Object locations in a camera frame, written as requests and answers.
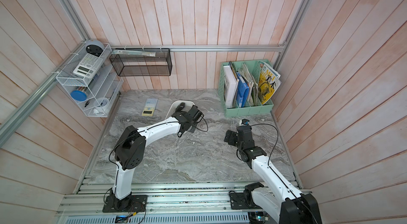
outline wooden plank wall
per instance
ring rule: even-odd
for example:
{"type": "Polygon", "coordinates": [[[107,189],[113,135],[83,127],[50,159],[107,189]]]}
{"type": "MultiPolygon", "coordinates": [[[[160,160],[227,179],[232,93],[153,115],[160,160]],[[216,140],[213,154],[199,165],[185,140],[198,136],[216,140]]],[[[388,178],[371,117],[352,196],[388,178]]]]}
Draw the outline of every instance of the wooden plank wall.
{"type": "MultiPolygon", "coordinates": [[[[58,0],[0,0],[0,124],[81,41],[58,0]]],[[[2,222],[50,222],[102,126],[55,87],[0,149],[2,222]]]]}
{"type": "Polygon", "coordinates": [[[326,223],[406,223],[407,0],[312,0],[274,112],[326,223]]]}
{"type": "MultiPolygon", "coordinates": [[[[302,0],[71,0],[92,38],[112,45],[281,44],[302,0]]],[[[217,88],[220,63],[274,52],[177,52],[170,77],[126,77],[125,89],[217,88]]]]}

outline magazine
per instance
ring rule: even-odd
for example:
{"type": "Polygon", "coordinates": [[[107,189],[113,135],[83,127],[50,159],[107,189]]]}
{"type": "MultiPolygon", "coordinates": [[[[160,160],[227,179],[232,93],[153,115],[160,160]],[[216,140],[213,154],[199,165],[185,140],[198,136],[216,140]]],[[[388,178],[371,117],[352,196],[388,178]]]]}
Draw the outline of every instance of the magazine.
{"type": "Polygon", "coordinates": [[[276,92],[281,84],[278,79],[280,74],[275,71],[271,65],[263,62],[260,64],[260,78],[258,81],[258,98],[262,105],[264,105],[276,92]]]}

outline blue lid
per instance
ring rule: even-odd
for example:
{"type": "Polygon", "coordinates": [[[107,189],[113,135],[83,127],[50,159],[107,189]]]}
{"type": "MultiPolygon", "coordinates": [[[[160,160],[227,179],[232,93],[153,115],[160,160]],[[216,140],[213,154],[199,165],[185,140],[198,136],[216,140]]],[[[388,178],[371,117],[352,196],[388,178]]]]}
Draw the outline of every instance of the blue lid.
{"type": "Polygon", "coordinates": [[[87,95],[82,91],[74,90],[71,92],[71,97],[77,101],[84,101],[86,100],[87,95]]]}

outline ventilation grille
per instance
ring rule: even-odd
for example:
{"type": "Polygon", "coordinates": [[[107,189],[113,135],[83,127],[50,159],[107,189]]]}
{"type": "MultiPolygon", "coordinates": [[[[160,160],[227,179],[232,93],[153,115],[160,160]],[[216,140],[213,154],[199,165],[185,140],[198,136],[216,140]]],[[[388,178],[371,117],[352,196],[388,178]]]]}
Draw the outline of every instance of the ventilation grille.
{"type": "MultiPolygon", "coordinates": [[[[114,223],[117,215],[112,216],[76,216],[69,217],[66,224],[102,224],[114,223]]],[[[140,213],[130,218],[128,223],[138,223],[144,214],[140,213]]],[[[147,215],[142,223],[171,223],[171,224],[216,224],[216,223],[248,223],[247,212],[236,213],[175,213],[147,215]]]]}

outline white wire rack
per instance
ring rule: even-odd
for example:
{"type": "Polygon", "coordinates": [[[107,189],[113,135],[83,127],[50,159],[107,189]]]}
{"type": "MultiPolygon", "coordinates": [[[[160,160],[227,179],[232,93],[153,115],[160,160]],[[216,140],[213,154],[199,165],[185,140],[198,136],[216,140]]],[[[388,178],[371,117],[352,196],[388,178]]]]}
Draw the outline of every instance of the white wire rack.
{"type": "Polygon", "coordinates": [[[94,80],[73,74],[73,70],[87,54],[85,46],[74,55],[57,76],[58,82],[69,95],[78,88],[81,88],[81,91],[85,93],[86,99],[84,101],[72,99],[87,116],[107,117],[123,84],[123,79],[117,77],[111,64],[103,66],[104,61],[112,52],[108,43],[104,43],[104,46],[105,49],[95,65],[99,74],[94,77],[94,80]],[[101,109],[102,100],[106,101],[106,99],[108,104],[101,109]]]}

